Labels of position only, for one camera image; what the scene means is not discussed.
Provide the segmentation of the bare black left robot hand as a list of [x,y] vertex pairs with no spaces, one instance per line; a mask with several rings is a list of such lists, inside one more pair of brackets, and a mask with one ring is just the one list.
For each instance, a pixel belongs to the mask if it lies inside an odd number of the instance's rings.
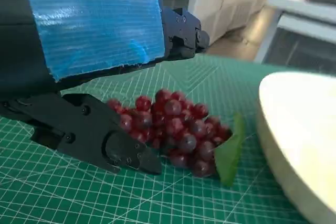
[[1,0],[1,116],[32,141],[109,172],[158,175],[160,159],[89,94],[61,91],[209,45],[201,22],[162,0]]

